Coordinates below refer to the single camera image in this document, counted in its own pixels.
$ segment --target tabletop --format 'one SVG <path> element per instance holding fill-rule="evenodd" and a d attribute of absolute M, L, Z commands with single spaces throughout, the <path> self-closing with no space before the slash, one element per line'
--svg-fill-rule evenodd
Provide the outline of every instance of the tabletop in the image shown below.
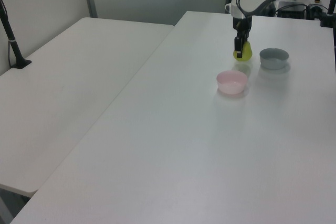
<path fill-rule="evenodd" d="M 84 18 L 0 77 L 0 188 L 28 197 L 172 26 Z"/>
<path fill-rule="evenodd" d="M 235 35 L 187 12 L 13 224 L 335 223 L 332 29 L 254 17 L 247 63 Z M 269 47 L 289 65 L 262 69 Z M 217 90 L 230 69 L 249 76 L 235 97 Z"/>

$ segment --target bowl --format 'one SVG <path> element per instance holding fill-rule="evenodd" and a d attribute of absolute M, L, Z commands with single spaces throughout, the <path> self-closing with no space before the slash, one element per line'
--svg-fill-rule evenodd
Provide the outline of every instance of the bowl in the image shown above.
<path fill-rule="evenodd" d="M 247 83 L 246 74 L 229 70 L 217 75 L 218 89 L 224 94 L 239 94 L 245 89 Z"/>
<path fill-rule="evenodd" d="M 260 52 L 261 66 L 271 70 L 284 68 L 288 58 L 289 54 L 279 48 L 267 48 Z"/>

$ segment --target gray bowl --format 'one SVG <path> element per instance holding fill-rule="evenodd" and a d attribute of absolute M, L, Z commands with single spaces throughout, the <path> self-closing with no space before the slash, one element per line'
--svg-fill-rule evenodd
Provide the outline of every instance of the gray bowl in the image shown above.
<path fill-rule="evenodd" d="M 260 52 L 261 66 L 271 70 L 284 68 L 289 54 L 279 48 L 267 48 Z"/>

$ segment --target table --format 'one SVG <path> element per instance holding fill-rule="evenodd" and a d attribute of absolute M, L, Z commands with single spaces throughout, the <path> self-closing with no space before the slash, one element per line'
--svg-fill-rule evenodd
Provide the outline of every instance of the table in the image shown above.
<path fill-rule="evenodd" d="M 235 35 L 187 12 L 13 224 L 335 223 L 332 29 L 254 17 L 249 63 Z M 266 47 L 290 65 L 260 68 Z M 216 84 L 230 69 L 249 75 L 234 98 Z"/>
<path fill-rule="evenodd" d="M 172 26 L 84 18 L 0 77 L 0 188 L 31 197 Z"/>

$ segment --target pink bowl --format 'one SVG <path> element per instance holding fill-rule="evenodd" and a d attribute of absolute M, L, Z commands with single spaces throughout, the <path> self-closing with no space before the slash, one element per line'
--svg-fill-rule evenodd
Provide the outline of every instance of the pink bowl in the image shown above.
<path fill-rule="evenodd" d="M 229 70 L 217 75 L 219 90 L 224 94 L 239 94 L 247 83 L 247 76 L 239 71 Z"/>

